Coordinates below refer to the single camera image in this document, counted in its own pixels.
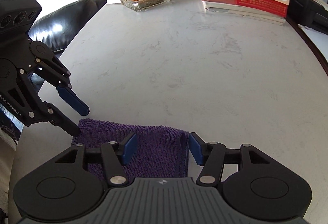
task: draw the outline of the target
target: glass ashtray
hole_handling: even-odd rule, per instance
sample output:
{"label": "glass ashtray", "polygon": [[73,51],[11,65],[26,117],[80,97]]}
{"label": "glass ashtray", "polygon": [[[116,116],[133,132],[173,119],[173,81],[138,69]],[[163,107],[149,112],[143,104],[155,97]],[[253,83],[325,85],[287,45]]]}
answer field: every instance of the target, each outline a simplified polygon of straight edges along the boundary
{"label": "glass ashtray", "polygon": [[121,0],[124,6],[133,9],[134,11],[140,11],[170,1],[171,0],[139,0],[139,1]]}

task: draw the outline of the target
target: round joint cover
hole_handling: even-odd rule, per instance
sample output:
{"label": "round joint cover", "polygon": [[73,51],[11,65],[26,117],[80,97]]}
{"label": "round joint cover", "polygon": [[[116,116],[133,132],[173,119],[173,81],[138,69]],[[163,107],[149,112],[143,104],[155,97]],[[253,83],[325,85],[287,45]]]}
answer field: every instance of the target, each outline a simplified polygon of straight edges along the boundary
{"label": "round joint cover", "polygon": [[40,45],[40,44],[36,46],[36,49],[41,54],[44,54],[46,52],[44,46],[43,45]]}
{"label": "round joint cover", "polygon": [[312,198],[305,180],[274,161],[232,174],[223,183],[222,195],[240,213],[272,222],[303,217]]}
{"label": "round joint cover", "polygon": [[49,199],[60,199],[69,196],[75,189],[75,183],[64,177],[52,177],[41,181],[37,186],[38,193]]}
{"label": "round joint cover", "polygon": [[277,178],[262,177],[252,181],[251,189],[256,195],[268,198],[281,198],[288,193],[288,185]]}
{"label": "round joint cover", "polygon": [[103,192],[101,181],[82,167],[50,160],[20,179],[13,196],[20,212],[53,223],[87,214]]}
{"label": "round joint cover", "polygon": [[5,79],[9,75],[9,69],[6,66],[0,66],[0,79]]}

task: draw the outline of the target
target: camera lens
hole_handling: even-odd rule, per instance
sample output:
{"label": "camera lens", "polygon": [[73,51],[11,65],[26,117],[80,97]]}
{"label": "camera lens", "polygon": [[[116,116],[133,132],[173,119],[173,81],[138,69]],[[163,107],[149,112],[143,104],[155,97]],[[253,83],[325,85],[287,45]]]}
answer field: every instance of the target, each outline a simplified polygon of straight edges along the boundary
{"label": "camera lens", "polygon": [[28,15],[27,20],[33,19],[36,14],[36,11],[32,12],[30,15]]}
{"label": "camera lens", "polygon": [[25,18],[26,12],[22,11],[20,12],[15,18],[14,18],[14,25],[20,24],[22,20]]}
{"label": "camera lens", "polygon": [[0,28],[6,27],[10,21],[11,21],[11,15],[3,18],[2,21],[0,22]]}

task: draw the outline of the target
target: blue gripper pad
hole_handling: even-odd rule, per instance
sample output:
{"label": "blue gripper pad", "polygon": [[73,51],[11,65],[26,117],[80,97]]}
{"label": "blue gripper pad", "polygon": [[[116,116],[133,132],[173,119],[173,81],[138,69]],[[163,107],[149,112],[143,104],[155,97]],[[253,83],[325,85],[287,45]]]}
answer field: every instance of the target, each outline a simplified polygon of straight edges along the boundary
{"label": "blue gripper pad", "polygon": [[137,151],[137,147],[138,147],[138,137],[137,134],[135,133],[130,140],[125,144],[124,147],[124,152],[122,154],[122,160],[121,160],[121,164],[122,165],[127,165],[133,154]]}
{"label": "blue gripper pad", "polygon": [[203,166],[204,165],[204,156],[202,154],[201,145],[196,141],[196,139],[189,134],[189,150],[194,157],[197,165]]}
{"label": "blue gripper pad", "polygon": [[89,114],[89,107],[68,87],[57,87],[59,96],[81,116]]}

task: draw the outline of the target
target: grooved gray plate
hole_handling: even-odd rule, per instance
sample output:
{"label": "grooved gray plate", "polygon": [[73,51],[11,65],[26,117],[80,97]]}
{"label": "grooved gray plate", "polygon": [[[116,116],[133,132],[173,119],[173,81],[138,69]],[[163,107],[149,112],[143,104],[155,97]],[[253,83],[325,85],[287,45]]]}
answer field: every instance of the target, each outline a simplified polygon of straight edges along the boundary
{"label": "grooved gray plate", "polygon": [[[20,224],[37,224],[23,219]],[[112,189],[100,206],[67,224],[263,224],[232,209],[213,187],[197,186],[191,178],[136,178]],[[302,218],[279,224],[307,224]]]}

